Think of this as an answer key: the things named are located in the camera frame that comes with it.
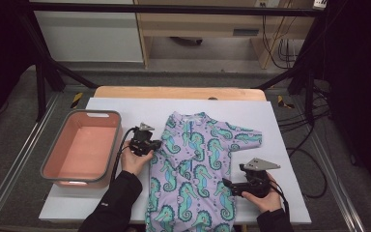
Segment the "white table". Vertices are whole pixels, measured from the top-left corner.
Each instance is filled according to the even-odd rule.
[[[118,111],[122,116],[123,132],[144,122],[156,128],[152,139],[159,139],[165,122],[173,111],[181,114],[204,111],[218,121],[261,131],[263,144],[260,148],[233,153],[231,181],[233,183],[246,182],[244,172],[239,169],[239,164],[247,163],[253,158],[281,165],[280,169],[270,170],[270,173],[282,187],[290,204],[291,222],[293,224],[311,222],[271,104],[268,101],[91,98],[86,108]],[[143,191],[133,205],[132,223],[144,222],[149,192],[148,173],[148,167],[145,167],[139,176]],[[40,219],[53,222],[82,221],[93,212],[105,191],[106,188],[59,188],[53,185],[41,211]],[[253,204],[237,197],[236,207],[236,224],[255,223],[259,211]]]

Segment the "black sleeve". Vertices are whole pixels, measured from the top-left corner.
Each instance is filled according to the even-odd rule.
[[[130,221],[131,207],[142,189],[135,175],[122,171],[95,211],[83,221],[78,232],[125,231]]]
[[[266,211],[257,217],[261,232],[294,232],[284,210]]]

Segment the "gray floor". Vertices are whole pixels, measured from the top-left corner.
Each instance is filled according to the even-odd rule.
[[[109,65],[101,69],[98,64],[83,64],[73,66],[85,77],[102,85],[138,85],[138,86],[200,86],[200,87],[237,87],[249,88],[264,83],[270,78],[282,73],[283,70],[270,67],[260,70],[257,57],[253,54],[248,40],[226,40],[205,38],[200,46],[181,40],[169,38],[156,39],[151,55],[150,67],[146,70],[135,65]],[[18,159],[19,151],[35,125],[37,116],[36,77],[34,72],[26,72],[14,88],[8,99],[7,108],[0,113],[0,189],[11,166]],[[0,208],[0,231],[43,231],[43,228],[75,229],[78,224],[55,224],[38,219],[43,206],[43,199],[50,190],[51,184],[40,176],[40,167],[51,141],[68,112],[76,91],[84,92],[78,108],[84,108],[94,91],[72,86],[75,82],[66,79],[70,84],[59,95],[54,113],[48,121],[48,126],[42,131],[33,151],[22,162],[22,171],[12,186],[7,199],[2,199]],[[286,94],[288,81],[283,81],[275,88],[266,91],[268,101],[272,103],[277,120],[288,119],[300,114],[303,106],[301,95]],[[281,95],[286,103],[292,103],[295,108],[280,107],[277,96]],[[324,100],[315,101],[321,107],[315,114],[328,108]],[[307,128],[283,132],[287,148],[296,147],[307,135]],[[325,159],[321,159],[320,148],[324,149]],[[296,227],[297,230],[312,231],[350,231],[348,224],[357,222],[346,218],[346,212],[355,208],[364,231],[371,231],[371,178],[363,167],[350,163],[350,153],[345,146],[340,133],[329,117],[317,121],[312,136],[301,147],[316,159],[321,165],[323,160],[330,160],[334,175],[329,182],[326,194],[318,199],[305,198],[305,203],[311,215],[312,223]],[[323,178],[316,164],[302,152],[296,152],[291,157],[300,188],[306,194],[318,194],[323,189]],[[3,229],[14,226],[13,230]]]

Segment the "black metal frame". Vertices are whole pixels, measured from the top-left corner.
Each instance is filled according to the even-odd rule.
[[[42,3],[28,1],[3,2],[3,8],[11,15],[11,20],[17,20],[17,26],[26,31],[27,40],[31,42],[29,53],[37,62],[38,100],[40,121],[46,111],[44,80],[50,84],[54,91],[62,91],[65,83],[58,72],[66,74],[89,88],[98,88],[99,85],[86,80],[79,74],[69,70],[53,60],[48,52],[45,42],[38,36],[31,25],[27,14],[33,11],[49,12],[89,12],[89,13],[143,13],[143,14],[191,14],[191,15],[273,15],[273,16],[301,16],[316,17],[324,12],[313,9],[277,9],[277,8],[243,8],[243,7],[217,7],[217,6],[174,6],[174,5],[128,5],[128,4],[75,4],[75,3]],[[277,76],[258,89],[268,89],[274,83],[291,77],[302,70],[303,64],[296,64],[284,74]]]

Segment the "plastic bin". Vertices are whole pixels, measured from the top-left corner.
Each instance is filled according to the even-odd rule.
[[[106,187],[122,140],[121,121],[116,111],[71,112],[42,165],[42,176],[60,187]]]

